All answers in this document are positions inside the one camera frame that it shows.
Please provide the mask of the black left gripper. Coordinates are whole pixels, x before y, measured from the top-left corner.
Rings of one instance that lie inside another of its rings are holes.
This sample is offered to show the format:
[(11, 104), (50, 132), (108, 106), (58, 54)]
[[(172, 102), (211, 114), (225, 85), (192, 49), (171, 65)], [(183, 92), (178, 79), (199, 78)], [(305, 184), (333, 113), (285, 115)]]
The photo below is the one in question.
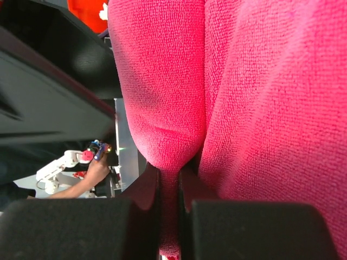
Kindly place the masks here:
[(111, 49), (67, 9), (1, 5), (1, 145), (106, 139), (121, 97)]

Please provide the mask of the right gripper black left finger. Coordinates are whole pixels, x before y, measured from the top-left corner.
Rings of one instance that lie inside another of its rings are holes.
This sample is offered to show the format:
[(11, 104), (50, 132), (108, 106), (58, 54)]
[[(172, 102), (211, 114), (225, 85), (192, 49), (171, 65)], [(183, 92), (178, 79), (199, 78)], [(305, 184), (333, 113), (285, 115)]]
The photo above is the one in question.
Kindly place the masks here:
[(1, 259), (157, 259), (159, 171), (145, 171), (120, 195), (29, 199), (1, 216)]

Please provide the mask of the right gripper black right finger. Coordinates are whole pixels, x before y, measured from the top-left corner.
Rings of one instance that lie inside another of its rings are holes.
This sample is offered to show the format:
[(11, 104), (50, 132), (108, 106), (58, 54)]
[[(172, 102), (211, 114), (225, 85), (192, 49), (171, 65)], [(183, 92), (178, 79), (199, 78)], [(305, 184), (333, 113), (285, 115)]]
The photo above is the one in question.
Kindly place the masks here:
[(189, 168), (179, 173), (181, 259), (338, 259), (311, 205), (222, 200)]

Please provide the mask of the operator forearm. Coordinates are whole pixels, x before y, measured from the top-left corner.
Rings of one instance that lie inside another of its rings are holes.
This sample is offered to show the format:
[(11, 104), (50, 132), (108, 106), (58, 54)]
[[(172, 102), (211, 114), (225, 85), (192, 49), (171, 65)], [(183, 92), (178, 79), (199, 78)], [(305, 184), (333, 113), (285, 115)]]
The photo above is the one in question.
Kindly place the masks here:
[(99, 161), (95, 159), (90, 163), (87, 173), (83, 180), (79, 181), (74, 186), (69, 187), (66, 190), (60, 191), (49, 196), (49, 199), (71, 199), (79, 198), (85, 192), (94, 188), (97, 184), (103, 181), (109, 174), (107, 154), (103, 155)]

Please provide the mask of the red microfiber towel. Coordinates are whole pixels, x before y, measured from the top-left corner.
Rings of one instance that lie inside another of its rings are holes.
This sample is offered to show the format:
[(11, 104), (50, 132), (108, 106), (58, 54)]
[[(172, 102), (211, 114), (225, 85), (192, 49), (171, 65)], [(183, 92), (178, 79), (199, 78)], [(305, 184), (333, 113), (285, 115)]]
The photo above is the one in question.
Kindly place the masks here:
[(224, 199), (314, 205), (346, 259), (346, 1), (110, 1), (108, 29), (162, 255), (192, 161)]

